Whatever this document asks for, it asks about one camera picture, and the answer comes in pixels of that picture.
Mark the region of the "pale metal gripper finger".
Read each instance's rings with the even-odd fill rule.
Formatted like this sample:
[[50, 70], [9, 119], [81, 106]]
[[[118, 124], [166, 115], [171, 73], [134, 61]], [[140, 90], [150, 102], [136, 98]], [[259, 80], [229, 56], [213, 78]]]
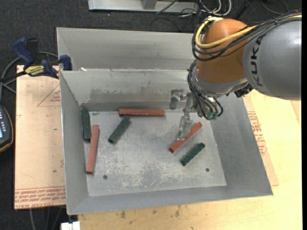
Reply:
[[191, 104], [191, 92], [186, 92], [184, 89], [179, 88], [179, 89], [173, 89], [171, 91], [171, 99], [170, 99], [170, 109], [176, 109], [177, 108], [177, 103], [185, 102], [185, 109], [190, 108]]
[[177, 140], [183, 140], [189, 135], [192, 126], [192, 120], [190, 119], [190, 112], [186, 108], [183, 109], [183, 115], [180, 119], [179, 132], [177, 134]]

